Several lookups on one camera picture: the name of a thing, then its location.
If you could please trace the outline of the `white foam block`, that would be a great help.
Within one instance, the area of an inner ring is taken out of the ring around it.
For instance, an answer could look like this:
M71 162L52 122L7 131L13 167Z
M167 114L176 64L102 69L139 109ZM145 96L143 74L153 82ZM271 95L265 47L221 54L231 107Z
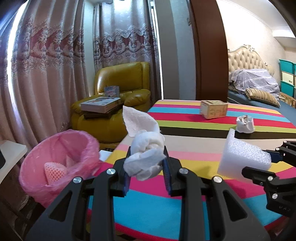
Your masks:
M217 173L233 180L248 182L242 175L245 167L267 171L271 167L271 156L260 147L237 139L235 130L230 129Z

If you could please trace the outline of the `white paper packet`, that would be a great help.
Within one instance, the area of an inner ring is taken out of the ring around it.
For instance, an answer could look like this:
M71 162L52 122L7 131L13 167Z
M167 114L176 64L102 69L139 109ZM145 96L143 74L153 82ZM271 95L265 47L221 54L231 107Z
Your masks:
M237 117L236 131L239 133L253 133L255 131L253 118L248 115Z

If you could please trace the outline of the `white tissue wad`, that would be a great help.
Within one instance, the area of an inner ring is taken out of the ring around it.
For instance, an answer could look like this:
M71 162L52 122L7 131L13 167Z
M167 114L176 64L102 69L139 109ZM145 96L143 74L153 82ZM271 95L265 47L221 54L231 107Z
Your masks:
M166 157L165 137L159 124L148 113L127 106L123 107L122 116L128 135L133 138L130 156L123 165L125 172L139 181L154 178L163 169Z

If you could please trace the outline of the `yellow medicine box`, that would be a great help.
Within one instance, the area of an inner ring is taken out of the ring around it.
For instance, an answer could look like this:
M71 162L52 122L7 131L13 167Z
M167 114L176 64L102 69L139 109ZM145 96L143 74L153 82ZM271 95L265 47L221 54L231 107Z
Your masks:
M205 119L222 118L227 114L228 104L220 100L202 100L200 114Z

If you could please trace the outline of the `pink lined trash bin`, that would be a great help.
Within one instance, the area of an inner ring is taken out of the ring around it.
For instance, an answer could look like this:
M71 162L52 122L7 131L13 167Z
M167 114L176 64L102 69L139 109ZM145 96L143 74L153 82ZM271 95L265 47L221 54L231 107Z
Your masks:
M34 147L19 174L22 189L48 207L75 177L87 179L100 168L99 142L84 131L67 130Z

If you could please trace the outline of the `upper pink foam net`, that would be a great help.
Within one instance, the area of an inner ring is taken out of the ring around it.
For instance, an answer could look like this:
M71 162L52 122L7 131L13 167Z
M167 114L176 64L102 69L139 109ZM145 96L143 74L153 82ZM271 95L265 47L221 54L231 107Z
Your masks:
M67 175L67 167L56 162L47 162L44 164L44 172L49 185L58 181Z

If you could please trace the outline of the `gold striped pillow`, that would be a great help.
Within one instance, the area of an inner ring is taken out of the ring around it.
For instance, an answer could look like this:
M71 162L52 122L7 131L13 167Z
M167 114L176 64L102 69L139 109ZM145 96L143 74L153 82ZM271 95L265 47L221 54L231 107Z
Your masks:
M245 94L250 100L262 102L271 106L275 106L277 108L280 107L279 101L270 93L255 89L255 88L247 88L245 90Z

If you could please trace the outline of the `striped colourful tablecloth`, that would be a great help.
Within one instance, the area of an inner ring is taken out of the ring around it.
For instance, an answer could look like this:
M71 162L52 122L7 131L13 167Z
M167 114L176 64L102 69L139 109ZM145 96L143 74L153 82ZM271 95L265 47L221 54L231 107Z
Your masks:
M207 120L200 114L199 101L160 100L149 115L158 122L169 155L207 179L217 175L228 131L239 116L251 116L255 131L236 138L262 149L295 139L295 118L269 108L230 103L225 117ZM177 240L181 199L168 195L162 174L146 181L132 178L126 197L114 199L114 216L116 230L133 238Z

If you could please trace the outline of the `white side table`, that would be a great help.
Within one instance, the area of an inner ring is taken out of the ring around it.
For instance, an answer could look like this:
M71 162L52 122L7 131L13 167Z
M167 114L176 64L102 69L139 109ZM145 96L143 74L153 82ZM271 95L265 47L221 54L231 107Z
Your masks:
M8 140L1 141L1 170L0 182L4 180L10 170L18 161L27 153L28 149L25 145L15 143Z

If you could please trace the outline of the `beige tufted headboard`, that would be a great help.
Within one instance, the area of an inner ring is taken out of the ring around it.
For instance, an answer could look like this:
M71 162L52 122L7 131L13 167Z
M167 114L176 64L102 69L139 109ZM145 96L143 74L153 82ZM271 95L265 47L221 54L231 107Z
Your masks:
M274 76L274 69L266 64L250 45L243 45L236 50L228 49L229 73L238 69L265 69Z

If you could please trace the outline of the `brown wooden door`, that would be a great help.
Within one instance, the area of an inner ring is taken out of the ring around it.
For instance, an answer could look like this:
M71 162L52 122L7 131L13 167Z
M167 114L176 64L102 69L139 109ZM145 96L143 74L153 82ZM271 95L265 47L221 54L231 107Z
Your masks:
M228 95L228 50L215 0L187 1L196 59L196 99L221 100Z

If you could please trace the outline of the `pink lace curtain left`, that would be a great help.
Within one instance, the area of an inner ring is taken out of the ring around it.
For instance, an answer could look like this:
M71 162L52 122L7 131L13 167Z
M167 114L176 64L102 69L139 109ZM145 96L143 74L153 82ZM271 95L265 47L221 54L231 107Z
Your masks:
M84 1L27 1L1 36L1 139L31 149L84 98Z

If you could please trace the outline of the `pink lace curtain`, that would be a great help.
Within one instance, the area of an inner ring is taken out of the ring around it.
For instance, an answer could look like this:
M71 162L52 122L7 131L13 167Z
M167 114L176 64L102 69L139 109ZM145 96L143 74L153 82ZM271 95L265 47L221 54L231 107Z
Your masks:
M27 1L1 36L1 139L31 149L84 98L84 1Z
M132 62L149 63L152 100L161 98L158 44L149 1L97 4L93 52L95 70Z

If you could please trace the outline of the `pink lace curtain right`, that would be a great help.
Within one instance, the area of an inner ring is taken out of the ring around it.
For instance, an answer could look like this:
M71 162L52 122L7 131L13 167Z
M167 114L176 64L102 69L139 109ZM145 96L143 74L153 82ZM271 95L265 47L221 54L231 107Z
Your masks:
M149 63L152 100L161 98L158 44L149 1L97 4L93 52L95 70L132 62Z

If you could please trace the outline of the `wooden bed frame rail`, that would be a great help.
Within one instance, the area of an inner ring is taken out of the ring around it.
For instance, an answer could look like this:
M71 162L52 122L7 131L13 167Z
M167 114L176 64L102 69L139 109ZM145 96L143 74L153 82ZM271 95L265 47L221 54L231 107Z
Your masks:
M280 98L281 101L283 101L286 104L288 104L289 106L292 106L293 108L295 108L296 100L293 97L291 97L291 96L289 96L289 95L287 95L287 94L285 94L283 92L280 92L280 97L279 98Z

